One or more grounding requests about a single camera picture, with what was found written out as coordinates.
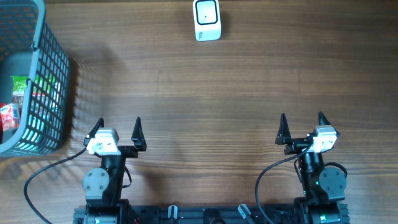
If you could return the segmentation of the small orange white packet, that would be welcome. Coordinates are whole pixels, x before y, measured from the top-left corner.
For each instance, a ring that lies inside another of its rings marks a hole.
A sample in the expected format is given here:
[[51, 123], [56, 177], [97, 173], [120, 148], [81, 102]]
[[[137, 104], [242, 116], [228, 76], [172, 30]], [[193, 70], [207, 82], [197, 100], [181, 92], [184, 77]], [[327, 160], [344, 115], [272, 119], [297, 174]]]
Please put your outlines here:
[[3, 131], [17, 129], [20, 125], [19, 105], [1, 103], [1, 126]]

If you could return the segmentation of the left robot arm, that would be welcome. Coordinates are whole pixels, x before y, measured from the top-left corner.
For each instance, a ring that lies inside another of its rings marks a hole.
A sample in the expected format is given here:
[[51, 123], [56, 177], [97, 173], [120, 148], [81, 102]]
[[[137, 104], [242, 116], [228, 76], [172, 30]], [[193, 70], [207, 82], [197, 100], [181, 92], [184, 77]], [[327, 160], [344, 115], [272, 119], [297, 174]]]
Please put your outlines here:
[[82, 182], [86, 206], [75, 210], [73, 223], [139, 223], [138, 214], [129, 200], [121, 198], [124, 174], [130, 176], [127, 158], [137, 158], [138, 152], [147, 149], [142, 132], [141, 119], [137, 118], [131, 136], [132, 146], [119, 146], [119, 136], [114, 128], [105, 128], [100, 118], [87, 134], [83, 145], [86, 150], [101, 159], [98, 168], [89, 170]]

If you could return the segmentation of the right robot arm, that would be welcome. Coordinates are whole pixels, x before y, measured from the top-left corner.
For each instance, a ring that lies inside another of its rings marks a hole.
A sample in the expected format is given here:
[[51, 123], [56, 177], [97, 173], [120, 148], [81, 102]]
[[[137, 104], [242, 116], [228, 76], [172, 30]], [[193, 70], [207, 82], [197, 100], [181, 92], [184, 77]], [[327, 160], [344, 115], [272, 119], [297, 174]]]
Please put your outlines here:
[[336, 162], [325, 163], [323, 153], [332, 150], [340, 136], [322, 113], [318, 125], [304, 138], [293, 138], [285, 114], [281, 114], [276, 145], [284, 145], [284, 154], [296, 160], [295, 171], [303, 188], [303, 197], [294, 200], [298, 223], [343, 223], [339, 202], [345, 199], [348, 172]]

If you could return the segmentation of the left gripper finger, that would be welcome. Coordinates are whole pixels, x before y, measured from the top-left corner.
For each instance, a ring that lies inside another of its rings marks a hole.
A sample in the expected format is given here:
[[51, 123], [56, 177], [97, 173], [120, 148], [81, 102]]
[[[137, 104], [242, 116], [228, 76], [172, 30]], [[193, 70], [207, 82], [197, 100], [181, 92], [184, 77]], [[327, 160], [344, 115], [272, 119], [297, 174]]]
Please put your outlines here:
[[95, 137], [96, 132], [104, 127], [104, 119], [99, 118], [97, 123], [94, 125], [94, 127], [91, 129], [91, 131], [86, 135], [84, 139], [84, 145], [87, 146], [89, 141]]
[[144, 133], [142, 131], [142, 123], [140, 117], [137, 117], [136, 119], [136, 123], [134, 125], [134, 129], [131, 136], [131, 141], [134, 143], [134, 147], [138, 151], [146, 151], [147, 143], [144, 137]]

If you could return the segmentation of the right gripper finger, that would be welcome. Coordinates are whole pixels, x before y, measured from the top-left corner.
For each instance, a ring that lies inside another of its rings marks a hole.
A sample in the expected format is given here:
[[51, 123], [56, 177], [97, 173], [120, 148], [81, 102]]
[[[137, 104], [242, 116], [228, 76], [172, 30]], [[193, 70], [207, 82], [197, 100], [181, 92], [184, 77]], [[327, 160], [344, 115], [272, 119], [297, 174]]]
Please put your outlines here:
[[331, 125], [322, 111], [318, 113], [318, 135], [335, 135], [339, 136], [339, 132]]
[[280, 125], [275, 139], [276, 145], [285, 145], [292, 142], [289, 125], [285, 113], [280, 116]]

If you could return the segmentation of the green candy bag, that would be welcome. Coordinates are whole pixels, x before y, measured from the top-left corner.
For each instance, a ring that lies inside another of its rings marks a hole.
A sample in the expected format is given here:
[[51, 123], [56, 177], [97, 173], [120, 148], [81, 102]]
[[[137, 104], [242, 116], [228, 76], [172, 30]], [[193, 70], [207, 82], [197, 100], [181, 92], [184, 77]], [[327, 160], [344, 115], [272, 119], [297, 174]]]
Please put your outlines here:
[[[24, 104], [24, 95], [27, 90], [29, 81], [28, 77], [25, 76], [11, 76], [13, 87], [12, 87], [12, 101], [19, 105], [21, 111]], [[59, 83], [57, 81], [45, 81], [44, 78], [35, 77], [33, 81], [33, 90], [30, 97], [30, 108], [36, 113], [40, 113], [44, 110], [44, 107], [49, 107], [50, 110], [55, 111], [58, 109], [59, 104]]]

